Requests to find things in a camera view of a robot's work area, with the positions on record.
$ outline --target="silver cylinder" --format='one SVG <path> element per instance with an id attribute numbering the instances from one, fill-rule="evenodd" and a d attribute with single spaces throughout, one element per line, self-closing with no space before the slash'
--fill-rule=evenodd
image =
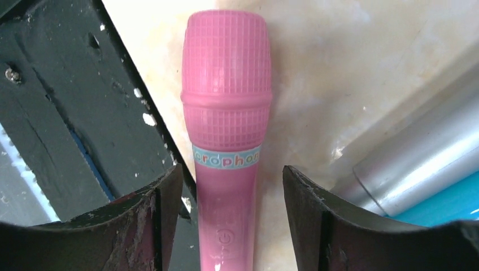
<path id="1" fill-rule="evenodd" d="M 396 216 L 479 171 L 479 75 L 384 142 L 332 193 L 379 215 Z"/>

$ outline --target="microphone head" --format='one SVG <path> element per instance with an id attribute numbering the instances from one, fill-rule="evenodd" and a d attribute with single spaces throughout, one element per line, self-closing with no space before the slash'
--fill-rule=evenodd
<path id="1" fill-rule="evenodd" d="M 271 105 L 271 57 L 264 19 L 208 10 L 188 20 L 182 93 L 191 142 L 212 151 L 259 146 Z"/>

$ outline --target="beige surface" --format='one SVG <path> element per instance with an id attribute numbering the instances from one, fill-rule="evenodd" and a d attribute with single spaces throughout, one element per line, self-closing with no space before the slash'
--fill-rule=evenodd
<path id="1" fill-rule="evenodd" d="M 264 16 L 275 95 L 259 174 L 255 270 L 296 270 L 281 170 L 300 166 L 326 188 L 477 54 L 473 0 L 104 0 L 193 171 L 180 101 L 188 16 L 234 8 Z M 440 71 L 449 68 L 445 75 Z"/>

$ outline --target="pink microphone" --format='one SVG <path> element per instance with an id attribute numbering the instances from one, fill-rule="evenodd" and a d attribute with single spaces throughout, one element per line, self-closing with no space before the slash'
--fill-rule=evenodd
<path id="1" fill-rule="evenodd" d="M 202 271 L 251 271 L 256 172 L 271 105 L 266 23 L 209 10 L 188 20 L 183 48 L 186 128 L 195 159 Z"/>

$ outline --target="screw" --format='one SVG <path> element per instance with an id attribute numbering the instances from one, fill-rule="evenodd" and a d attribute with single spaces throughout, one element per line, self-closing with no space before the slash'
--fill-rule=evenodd
<path id="1" fill-rule="evenodd" d="M 14 71 L 12 68 L 8 68 L 5 71 L 5 77 L 7 77 L 7 79 L 12 83 L 19 84 L 21 82 L 20 73 L 17 71 Z"/>

